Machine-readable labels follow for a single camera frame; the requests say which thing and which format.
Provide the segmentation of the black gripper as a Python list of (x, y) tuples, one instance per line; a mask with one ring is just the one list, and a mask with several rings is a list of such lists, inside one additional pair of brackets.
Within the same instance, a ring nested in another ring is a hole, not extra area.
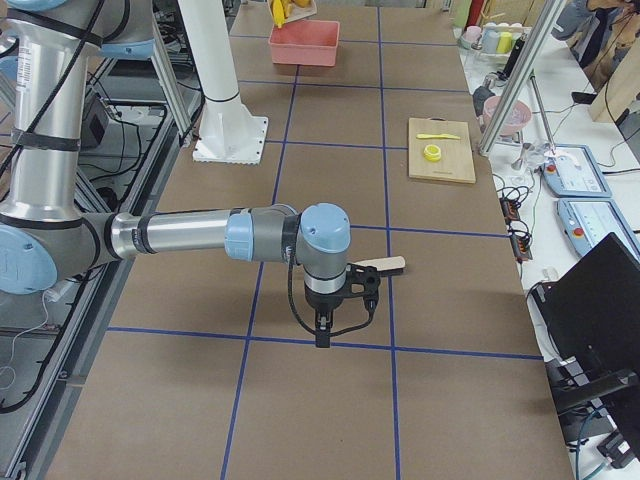
[(317, 348), (331, 345), (332, 311), (345, 300), (361, 299), (368, 313), (379, 301), (380, 276), (375, 267), (348, 264), (336, 277), (320, 279), (305, 273), (305, 299), (315, 310), (314, 336)]

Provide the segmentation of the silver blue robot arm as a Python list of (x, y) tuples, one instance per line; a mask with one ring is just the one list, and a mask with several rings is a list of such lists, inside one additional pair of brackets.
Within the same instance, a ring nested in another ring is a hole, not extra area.
[(331, 203), (297, 211), (263, 208), (134, 216), (82, 213), (74, 204), (88, 60), (147, 59), (155, 51), (148, 1), (12, 1), (18, 37), (13, 147), (3, 164), (10, 191), (1, 204), (1, 288), (31, 294), (139, 254), (221, 248), (236, 260), (283, 262), (304, 270), (315, 312), (307, 331), (319, 348), (337, 336), (334, 311), (359, 298), (373, 313), (380, 276), (347, 260), (347, 214)]

